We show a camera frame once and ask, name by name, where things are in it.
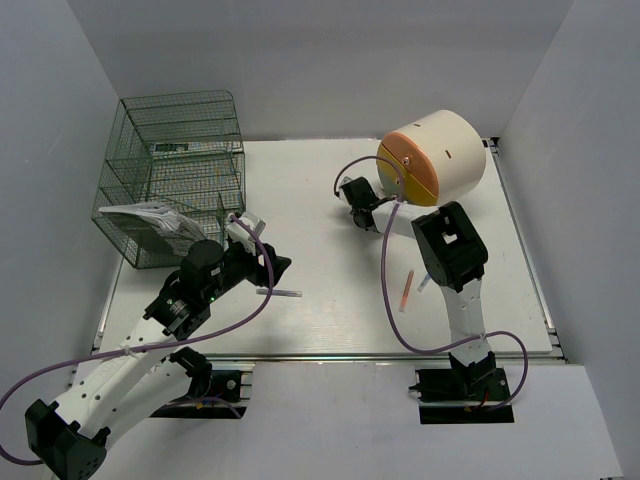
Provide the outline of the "blue pen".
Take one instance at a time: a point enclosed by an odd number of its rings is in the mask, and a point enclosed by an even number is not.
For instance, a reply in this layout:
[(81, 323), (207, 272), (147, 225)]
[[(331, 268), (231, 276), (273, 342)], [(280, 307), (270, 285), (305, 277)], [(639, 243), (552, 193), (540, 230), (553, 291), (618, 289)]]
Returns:
[(424, 278), (421, 280), (421, 282), (417, 286), (416, 290), (418, 292), (422, 292), (424, 290), (424, 288), (427, 286), (427, 284), (429, 283), (430, 280), (431, 280), (430, 275), (428, 273), (425, 274)]

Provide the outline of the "round white drawer organizer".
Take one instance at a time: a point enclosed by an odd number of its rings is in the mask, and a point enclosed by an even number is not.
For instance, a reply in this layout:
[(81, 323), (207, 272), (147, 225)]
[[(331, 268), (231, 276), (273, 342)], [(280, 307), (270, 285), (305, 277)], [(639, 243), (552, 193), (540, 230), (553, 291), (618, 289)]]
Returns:
[(439, 110), (382, 138), (376, 161), (382, 189), (404, 190), (415, 205), (440, 206), (473, 190), (483, 177), (486, 153), (473, 126)]

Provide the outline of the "grey setup guide booklet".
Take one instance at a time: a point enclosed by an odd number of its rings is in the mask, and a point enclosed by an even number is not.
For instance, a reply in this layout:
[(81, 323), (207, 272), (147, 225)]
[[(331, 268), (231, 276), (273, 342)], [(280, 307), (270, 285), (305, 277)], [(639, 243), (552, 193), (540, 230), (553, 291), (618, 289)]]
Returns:
[(185, 256), (206, 240), (202, 226), (161, 202), (104, 206), (100, 214), (139, 247), (154, 254)]

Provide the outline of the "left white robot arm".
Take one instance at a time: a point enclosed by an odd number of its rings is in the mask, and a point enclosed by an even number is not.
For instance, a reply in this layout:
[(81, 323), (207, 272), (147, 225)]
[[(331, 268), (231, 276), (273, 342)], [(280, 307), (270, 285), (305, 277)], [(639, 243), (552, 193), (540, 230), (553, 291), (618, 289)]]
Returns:
[(178, 270), (121, 343), (82, 381), (25, 413), (30, 449), (60, 479), (88, 479), (107, 451), (139, 421), (174, 399), (210, 395), (212, 365), (185, 345), (211, 316), (212, 303), (243, 281), (276, 284), (291, 265), (265, 244), (194, 243)]

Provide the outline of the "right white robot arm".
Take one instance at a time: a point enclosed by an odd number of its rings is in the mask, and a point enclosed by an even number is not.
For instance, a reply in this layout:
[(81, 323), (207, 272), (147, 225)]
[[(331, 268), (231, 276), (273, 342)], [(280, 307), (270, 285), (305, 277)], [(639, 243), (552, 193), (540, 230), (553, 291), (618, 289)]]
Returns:
[(488, 251), (462, 206), (399, 203), (378, 196), (363, 177), (342, 180), (339, 198), (359, 228), (416, 240), (427, 274), (443, 294), (454, 344), (451, 383), (433, 394), (447, 400), (477, 397), (496, 370), (480, 299)]

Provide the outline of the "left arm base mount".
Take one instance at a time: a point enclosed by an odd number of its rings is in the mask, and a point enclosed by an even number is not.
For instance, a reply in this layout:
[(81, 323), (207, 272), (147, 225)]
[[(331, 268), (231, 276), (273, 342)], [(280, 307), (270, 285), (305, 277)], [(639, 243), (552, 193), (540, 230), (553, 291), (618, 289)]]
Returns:
[(151, 418), (243, 418), (251, 397), (252, 371), (248, 367), (215, 365), (204, 355), (184, 347), (168, 355), (162, 366), (177, 367), (186, 380), (180, 395), (155, 410)]

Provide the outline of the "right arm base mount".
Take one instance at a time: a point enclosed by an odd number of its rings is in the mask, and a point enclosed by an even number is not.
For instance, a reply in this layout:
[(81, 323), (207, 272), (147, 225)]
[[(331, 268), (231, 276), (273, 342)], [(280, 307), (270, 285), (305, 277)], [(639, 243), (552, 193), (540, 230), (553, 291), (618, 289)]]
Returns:
[(467, 388), (453, 369), (415, 371), (409, 392), (418, 401), (421, 425), (512, 424), (510, 405), (497, 408), (510, 396), (506, 374), (498, 368), (489, 377)]

